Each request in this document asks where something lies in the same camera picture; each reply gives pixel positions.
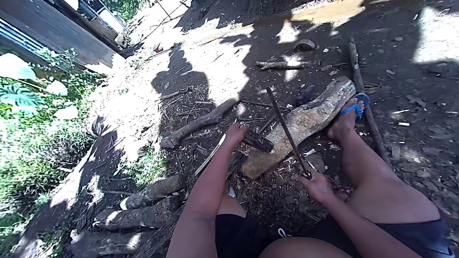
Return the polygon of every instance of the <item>dirt ground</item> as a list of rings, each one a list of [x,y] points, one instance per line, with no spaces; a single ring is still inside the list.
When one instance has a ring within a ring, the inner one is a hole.
[[[296,106],[302,90],[308,89],[306,98],[313,99],[338,76],[352,78],[351,36],[394,171],[434,201],[451,228],[451,239],[459,243],[457,2],[244,1],[227,6],[223,2],[162,1],[171,18],[157,5],[136,16],[130,36],[140,43],[126,52],[125,67],[94,94],[92,120],[98,121],[93,123],[98,140],[31,223],[23,246],[38,245],[37,232],[69,226],[68,221],[78,230],[99,230],[91,226],[93,218],[105,208],[118,207],[123,198],[103,191],[138,190],[129,180],[117,181],[123,179],[122,173],[114,175],[118,168],[135,162],[148,145],[159,149],[162,137],[228,98],[239,95],[269,103],[262,89],[271,86],[280,106]],[[317,49],[294,52],[301,39],[312,40]],[[164,51],[156,54],[158,44]],[[261,72],[255,63],[283,60],[311,65]],[[161,95],[187,88],[189,93],[159,101]],[[190,192],[197,179],[194,171],[236,118],[258,130],[273,116],[271,108],[240,103],[219,124],[194,132],[176,150],[168,150],[168,174],[182,173],[188,179],[180,196]],[[306,139],[300,152],[317,151],[308,159],[330,176],[346,199],[352,195],[352,185],[340,171],[340,151],[331,146],[337,143],[326,137],[326,130]],[[357,131],[373,145],[365,124]],[[278,228],[301,235],[327,214],[291,179],[296,169],[299,163],[290,155],[256,180],[242,173],[230,177],[237,200],[273,236]]]

